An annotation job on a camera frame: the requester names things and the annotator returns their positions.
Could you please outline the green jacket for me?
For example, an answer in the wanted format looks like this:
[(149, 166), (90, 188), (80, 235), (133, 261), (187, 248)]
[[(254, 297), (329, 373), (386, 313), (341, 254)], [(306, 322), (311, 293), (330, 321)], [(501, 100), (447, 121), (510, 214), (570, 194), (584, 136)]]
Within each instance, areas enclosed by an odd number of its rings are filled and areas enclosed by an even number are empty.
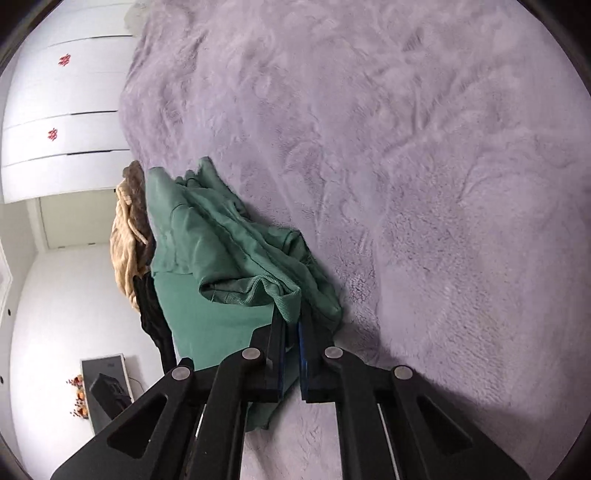
[(338, 330), (339, 296), (301, 232), (252, 220), (211, 159), (177, 178), (149, 169), (145, 195), (157, 299), (177, 352), (195, 369), (249, 347), (273, 315), (296, 333), (304, 305), (318, 324)]

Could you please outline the red flower decoration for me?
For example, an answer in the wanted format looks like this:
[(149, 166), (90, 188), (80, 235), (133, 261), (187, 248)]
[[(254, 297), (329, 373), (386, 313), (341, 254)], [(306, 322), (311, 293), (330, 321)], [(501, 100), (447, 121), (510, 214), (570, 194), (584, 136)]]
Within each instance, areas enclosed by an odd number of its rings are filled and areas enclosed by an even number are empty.
[(71, 411), (71, 414), (74, 417), (88, 420), (89, 419), (89, 412), (88, 412), (88, 405), (87, 405), (87, 398), (86, 392), (84, 387), (84, 380), (81, 374), (68, 379), (66, 383), (75, 389), (75, 402), (74, 407)]

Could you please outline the black garment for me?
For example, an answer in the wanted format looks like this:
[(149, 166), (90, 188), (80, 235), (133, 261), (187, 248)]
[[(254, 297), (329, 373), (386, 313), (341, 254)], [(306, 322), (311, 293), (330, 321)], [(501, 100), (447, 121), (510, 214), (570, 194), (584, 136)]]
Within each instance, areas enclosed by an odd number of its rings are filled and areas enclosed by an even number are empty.
[(150, 273), (132, 279), (142, 330), (150, 337), (160, 356), (164, 374), (176, 365), (172, 333), (161, 309)]

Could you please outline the beige brown knit sweater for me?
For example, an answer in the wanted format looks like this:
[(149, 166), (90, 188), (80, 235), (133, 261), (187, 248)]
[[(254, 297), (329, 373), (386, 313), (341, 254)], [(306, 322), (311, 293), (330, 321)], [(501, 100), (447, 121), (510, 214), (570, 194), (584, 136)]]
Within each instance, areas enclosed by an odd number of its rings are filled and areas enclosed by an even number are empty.
[(115, 217), (109, 239), (114, 279), (131, 307), (139, 311), (133, 278), (149, 272), (155, 239), (147, 214), (144, 171), (137, 160), (123, 169), (115, 195)]

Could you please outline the purple plush bed blanket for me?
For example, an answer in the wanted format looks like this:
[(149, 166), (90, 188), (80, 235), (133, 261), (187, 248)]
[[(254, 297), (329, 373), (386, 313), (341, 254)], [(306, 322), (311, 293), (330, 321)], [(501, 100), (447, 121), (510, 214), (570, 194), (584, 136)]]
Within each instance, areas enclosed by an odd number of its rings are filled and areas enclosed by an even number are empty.
[(407, 363), (534, 479), (590, 413), (590, 97), (515, 1), (156, 1), (134, 156), (211, 158), (300, 230), (339, 343)]

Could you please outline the white wardrobe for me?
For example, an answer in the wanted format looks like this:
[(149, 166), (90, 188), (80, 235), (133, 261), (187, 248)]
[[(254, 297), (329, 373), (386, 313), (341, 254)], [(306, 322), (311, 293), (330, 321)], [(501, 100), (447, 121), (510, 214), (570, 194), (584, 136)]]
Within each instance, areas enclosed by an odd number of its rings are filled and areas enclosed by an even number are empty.
[(119, 98), (136, 40), (129, 1), (62, 1), (27, 36), (1, 122), (6, 203), (114, 188), (133, 159)]

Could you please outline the white framed wall screen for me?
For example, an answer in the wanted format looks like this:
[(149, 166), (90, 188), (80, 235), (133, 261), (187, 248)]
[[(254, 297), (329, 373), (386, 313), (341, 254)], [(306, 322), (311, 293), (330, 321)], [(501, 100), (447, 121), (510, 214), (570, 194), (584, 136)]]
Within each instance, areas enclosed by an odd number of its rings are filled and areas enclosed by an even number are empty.
[(88, 417), (98, 434), (134, 401), (124, 356), (82, 360), (81, 373)]

